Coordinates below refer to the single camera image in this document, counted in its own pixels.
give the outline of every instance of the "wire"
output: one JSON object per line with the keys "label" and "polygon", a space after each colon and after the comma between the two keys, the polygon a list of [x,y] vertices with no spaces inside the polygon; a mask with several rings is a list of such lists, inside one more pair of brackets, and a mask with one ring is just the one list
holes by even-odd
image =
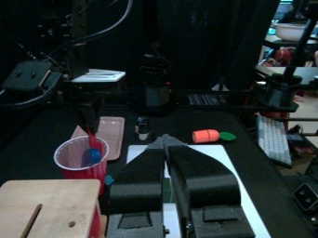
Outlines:
{"label": "wire", "polygon": [[126,12],[125,15],[122,16],[122,18],[119,19],[119,21],[107,29],[102,30],[98,33],[93,33],[79,39],[71,40],[66,43],[63,43],[62,45],[59,45],[49,54],[49,57],[51,57],[53,55],[55,55],[61,50],[67,49],[70,46],[75,46],[78,44],[83,44],[87,43],[90,41],[98,40],[101,37],[103,37],[121,23],[122,21],[127,18],[130,12],[133,10],[133,0],[129,0],[127,3],[127,8],[126,8]]}
{"label": "wire", "polygon": [[2,103],[0,104],[0,108],[5,109],[5,108],[10,108],[13,110],[18,110],[18,109],[23,109],[23,108],[27,108],[30,106],[34,106],[34,105],[38,105],[41,103],[45,103],[47,102],[51,97],[54,96],[55,94],[55,88],[54,87],[50,87],[43,95],[41,95],[39,97],[34,98],[34,99],[30,99],[27,101],[22,101],[22,102],[14,102],[14,103]]}

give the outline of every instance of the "small black object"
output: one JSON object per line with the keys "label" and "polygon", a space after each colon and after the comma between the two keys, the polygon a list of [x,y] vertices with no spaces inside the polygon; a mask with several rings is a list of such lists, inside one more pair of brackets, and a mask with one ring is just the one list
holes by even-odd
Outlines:
{"label": "small black object", "polygon": [[150,127],[150,118],[149,117],[139,117],[135,123],[135,137],[141,141],[153,142],[154,135],[153,129]]}
{"label": "small black object", "polygon": [[33,93],[43,87],[50,75],[51,63],[49,61],[29,60],[18,64],[3,85],[9,91]]}
{"label": "small black object", "polygon": [[304,211],[317,212],[318,185],[313,183],[304,183],[294,192],[294,198]]}

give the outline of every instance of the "black backdrop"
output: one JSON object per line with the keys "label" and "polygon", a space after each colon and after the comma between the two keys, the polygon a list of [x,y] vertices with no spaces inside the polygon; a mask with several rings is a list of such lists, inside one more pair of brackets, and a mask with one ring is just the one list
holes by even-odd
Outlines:
{"label": "black backdrop", "polygon": [[[89,33],[110,26],[123,15],[127,1],[97,0],[89,11]],[[240,2],[238,15],[236,3]],[[226,86],[246,88],[260,56],[278,0],[161,0],[161,52],[173,62],[169,75],[178,88],[209,89],[222,76]],[[35,54],[42,47],[37,32],[42,0],[0,0],[0,77],[27,58],[13,38]],[[233,47],[228,36],[236,18]],[[149,43],[143,33],[142,0],[134,0],[127,20],[105,38],[89,44],[89,66],[127,72],[130,82],[139,80],[139,65]]]}

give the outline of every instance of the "wooden board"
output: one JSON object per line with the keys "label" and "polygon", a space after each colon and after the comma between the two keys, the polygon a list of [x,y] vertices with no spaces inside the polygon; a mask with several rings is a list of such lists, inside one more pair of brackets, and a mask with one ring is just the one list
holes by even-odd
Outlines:
{"label": "wooden board", "polygon": [[0,188],[0,237],[87,238],[98,191],[97,179],[9,181]]}

